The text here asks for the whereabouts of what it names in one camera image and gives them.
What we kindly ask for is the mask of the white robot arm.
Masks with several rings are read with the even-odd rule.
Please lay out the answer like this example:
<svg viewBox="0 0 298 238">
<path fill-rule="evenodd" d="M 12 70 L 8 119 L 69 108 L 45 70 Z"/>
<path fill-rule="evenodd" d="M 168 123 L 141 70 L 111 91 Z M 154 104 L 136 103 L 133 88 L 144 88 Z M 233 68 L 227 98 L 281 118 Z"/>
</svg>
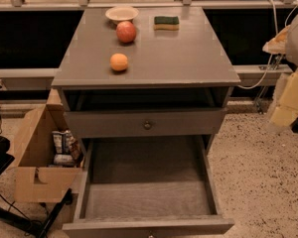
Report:
<svg viewBox="0 0 298 238">
<path fill-rule="evenodd" d="M 285 55 L 297 68 L 277 80 L 273 103 L 269 107 L 269 124 L 274 129 L 290 127 L 298 119 L 298 14 L 290 25 L 266 42 L 262 50 L 272 55 Z"/>
</svg>

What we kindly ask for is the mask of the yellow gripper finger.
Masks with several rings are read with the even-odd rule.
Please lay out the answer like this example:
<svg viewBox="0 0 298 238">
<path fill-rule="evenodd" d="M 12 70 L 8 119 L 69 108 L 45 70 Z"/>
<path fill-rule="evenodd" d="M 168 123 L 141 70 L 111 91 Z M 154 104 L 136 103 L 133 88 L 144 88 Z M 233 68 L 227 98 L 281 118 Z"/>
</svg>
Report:
<svg viewBox="0 0 298 238">
<path fill-rule="evenodd" d="M 298 119 L 298 68 L 291 74 L 280 75 L 267 111 L 267 119 L 270 132 L 288 129 Z"/>
<path fill-rule="evenodd" d="M 290 26 L 284 27 L 274 38 L 265 43 L 262 50 L 272 55 L 285 55 L 289 28 Z"/>
</svg>

